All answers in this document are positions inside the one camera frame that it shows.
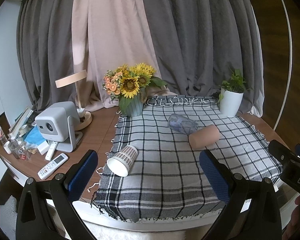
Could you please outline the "person's hand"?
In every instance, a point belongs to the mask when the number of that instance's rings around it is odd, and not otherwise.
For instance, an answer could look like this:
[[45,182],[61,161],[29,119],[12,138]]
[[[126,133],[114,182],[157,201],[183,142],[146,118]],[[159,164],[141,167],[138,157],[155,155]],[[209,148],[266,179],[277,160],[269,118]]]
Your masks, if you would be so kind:
[[293,210],[291,214],[290,221],[282,235],[282,240],[288,240],[296,232],[298,228],[298,222],[300,218],[300,195],[295,199],[294,202],[297,207]]

